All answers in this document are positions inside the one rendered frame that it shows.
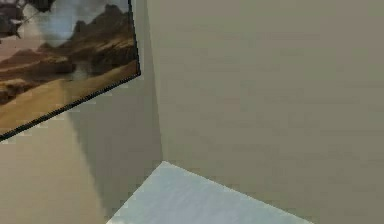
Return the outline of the framed desert landscape picture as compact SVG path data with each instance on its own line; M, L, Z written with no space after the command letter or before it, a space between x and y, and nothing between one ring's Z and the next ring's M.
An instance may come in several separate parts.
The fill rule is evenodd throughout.
M0 0L0 142L139 75L132 0Z

